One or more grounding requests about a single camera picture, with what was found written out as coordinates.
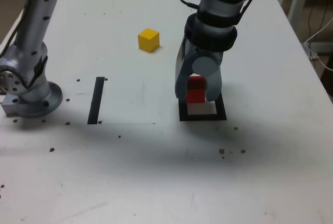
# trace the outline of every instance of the floor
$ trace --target floor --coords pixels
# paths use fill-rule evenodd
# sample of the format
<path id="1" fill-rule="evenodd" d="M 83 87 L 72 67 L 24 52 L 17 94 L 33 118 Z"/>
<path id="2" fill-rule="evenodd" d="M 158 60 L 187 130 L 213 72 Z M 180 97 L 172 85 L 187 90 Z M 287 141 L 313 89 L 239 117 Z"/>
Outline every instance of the floor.
<path id="1" fill-rule="evenodd" d="M 287 14 L 292 0 L 285 0 L 282 4 L 284 12 Z M 0 1 L 0 42 L 10 30 L 17 16 L 23 8 L 24 0 L 1 0 Z M 296 34 L 301 42 L 304 42 L 312 34 L 319 30 L 321 22 L 325 25 L 331 18 L 333 18 L 333 0 L 306 0 L 305 8 L 303 11 L 302 19 L 300 21 L 299 29 Z M 333 24 L 320 33 L 316 41 L 328 42 L 333 41 Z M 317 74 L 321 76 L 324 68 L 318 61 L 315 68 Z"/>

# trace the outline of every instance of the red cube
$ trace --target red cube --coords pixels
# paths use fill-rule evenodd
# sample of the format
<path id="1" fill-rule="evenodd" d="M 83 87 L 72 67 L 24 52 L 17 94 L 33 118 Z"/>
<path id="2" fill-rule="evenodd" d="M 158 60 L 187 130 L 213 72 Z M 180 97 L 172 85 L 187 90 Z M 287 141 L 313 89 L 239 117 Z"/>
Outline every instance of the red cube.
<path id="1" fill-rule="evenodd" d="M 190 76 L 187 82 L 186 103 L 205 103 L 206 82 L 203 76 Z"/>

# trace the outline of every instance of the gray robot arm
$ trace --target gray robot arm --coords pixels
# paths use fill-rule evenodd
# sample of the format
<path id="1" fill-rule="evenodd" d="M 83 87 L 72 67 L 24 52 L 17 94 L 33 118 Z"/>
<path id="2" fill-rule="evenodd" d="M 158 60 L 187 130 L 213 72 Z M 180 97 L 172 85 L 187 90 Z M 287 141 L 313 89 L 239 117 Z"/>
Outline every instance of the gray robot arm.
<path id="1" fill-rule="evenodd" d="M 7 92 L 2 107 L 7 116 L 45 115 L 62 101 L 60 87 L 45 76 L 47 48 L 43 38 L 56 3 L 27 0 L 15 41 L 0 57 L 0 87 Z"/>
<path id="2" fill-rule="evenodd" d="M 175 93 L 185 100 L 187 81 L 193 74 L 205 77 L 206 100 L 215 101 L 221 92 L 220 65 L 223 52 L 232 48 L 241 20 L 252 0 L 201 0 L 198 11 L 189 16 L 176 63 Z"/>

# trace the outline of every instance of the white table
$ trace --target white table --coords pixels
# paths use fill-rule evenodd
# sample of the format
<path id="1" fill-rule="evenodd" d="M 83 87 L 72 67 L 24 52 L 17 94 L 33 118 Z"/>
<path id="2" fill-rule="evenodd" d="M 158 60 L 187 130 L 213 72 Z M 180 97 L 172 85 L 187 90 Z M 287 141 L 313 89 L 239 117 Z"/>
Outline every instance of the white table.
<path id="1" fill-rule="evenodd" d="M 333 109 L 278 1 L 254 0 L 225 53 L 224 122 L 178 121 L 191 13 L 178 0 L 58 1 L 46 73 L 64 101 L 46 123 L 1 113 L 1 224 L 332 223 Z M 146 27 L 161 36 L 152 54 L 137 48 Z M 103 123 L 87 125 L 97 76 Z"/>

